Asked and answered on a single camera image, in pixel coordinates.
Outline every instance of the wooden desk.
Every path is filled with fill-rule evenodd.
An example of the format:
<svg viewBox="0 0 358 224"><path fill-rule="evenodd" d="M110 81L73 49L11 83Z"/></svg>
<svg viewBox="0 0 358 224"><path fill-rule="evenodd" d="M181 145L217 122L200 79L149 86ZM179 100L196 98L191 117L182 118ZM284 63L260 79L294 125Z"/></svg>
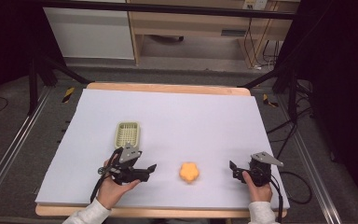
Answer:
<svg viewBox="0 0 358 224"><path fill-rule="evenodd" d="M190 7L220 7L242 9L243 0L127 0L134 4L174 5ZM299 0L269 0L264 10L296 12ZM267 40L284 40L291 21L252 19L251 34L245 37L222 35L223 30L248 31L249 18L184 15L168 13L129 12L132 44L136 63L140 62L144 35L206 36L236 38L239 40L248 67L256 65L255 59Z"/></svg>
<svg viewBox="0 0 358 224"><path fill-rule="evenodd" d="M90 83L88 89L115 90L115 91L154 91L195 94L221 94L221 95L245 95L250 92L243 88L230 88L220 86L181 86L160 84L133 84L133 83ZM75 211L83 207L75 206L52 206L38 204L35 211L39 216L71 216ZM207 218L240 218L249 217L248 210L185 210L185 209L147 209L147 208L114 208L112 217L207 217Z"/></svg>

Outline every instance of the green basket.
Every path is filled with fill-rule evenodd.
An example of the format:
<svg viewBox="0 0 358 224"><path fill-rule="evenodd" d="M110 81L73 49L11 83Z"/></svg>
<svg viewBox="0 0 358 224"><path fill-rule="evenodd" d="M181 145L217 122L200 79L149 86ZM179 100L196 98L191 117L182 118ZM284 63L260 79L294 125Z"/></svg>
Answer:
<svg viewBox="0 0 358 224"><path fill-rule="evenodd" d="M138 147L139 131L138 122L120 122L116 129L115 148L124 147L127 143Z"/></svg>

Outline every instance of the person's arm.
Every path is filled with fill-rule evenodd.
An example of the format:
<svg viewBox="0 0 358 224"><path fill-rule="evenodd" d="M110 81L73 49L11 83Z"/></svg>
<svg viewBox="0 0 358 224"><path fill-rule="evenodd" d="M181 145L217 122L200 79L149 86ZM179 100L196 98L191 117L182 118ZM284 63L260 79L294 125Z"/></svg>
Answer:
<svg viewBox="0 0 358 224"><path fill-rule="evenodd" d="M249 211L251 213L251 221L249 224L273 224L275 222L275 214L271 210L272 190L269 184L257 187L249 174L244 171L243 178L248 185L251 194L251 203Z"/></svg>
<svg viewBox="0 0 358 224"><path fill-rule="evenodd" d="M127 191L135 188L141 181L134 180L127 185L118 185L112 179L112 176L108 176L101 187L98 190L97 198L85 209L74 212L69 216L63 224L97 224L103 223L103 221L109 216L111 209L120 200L120 198Z"/></svg>

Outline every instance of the orange sponge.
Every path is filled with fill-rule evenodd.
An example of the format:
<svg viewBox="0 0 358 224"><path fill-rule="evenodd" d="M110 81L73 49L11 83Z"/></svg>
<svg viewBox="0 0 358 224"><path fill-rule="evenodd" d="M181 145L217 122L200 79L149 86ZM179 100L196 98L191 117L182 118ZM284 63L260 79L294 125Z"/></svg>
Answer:
<svg viewBox="0 0 358 224"><path fill-rule="evenodd" d="M185 180L187 183L193 182L197 177L199 177L199 169L194 162L184 162L180 169L180 177Z"/></svg>

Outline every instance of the white sleeve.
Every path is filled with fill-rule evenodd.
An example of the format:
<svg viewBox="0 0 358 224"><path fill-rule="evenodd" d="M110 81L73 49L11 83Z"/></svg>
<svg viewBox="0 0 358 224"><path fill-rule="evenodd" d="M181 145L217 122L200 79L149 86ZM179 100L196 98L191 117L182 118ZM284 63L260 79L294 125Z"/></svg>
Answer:
<svg viewBox="0 0 358 224"><path fill-rule="evenodd" d="M271 204L268 202L254 202L249 204L251 221L249 224L273 224L275 214L271 210Z"/></svg>
<svg viewBox="0 0 358 224"><path fill-rule="evenodd" d="M109 217L110 210L103 207L97 199L85 209L74 212L62 224L97 224Z"/></svg>

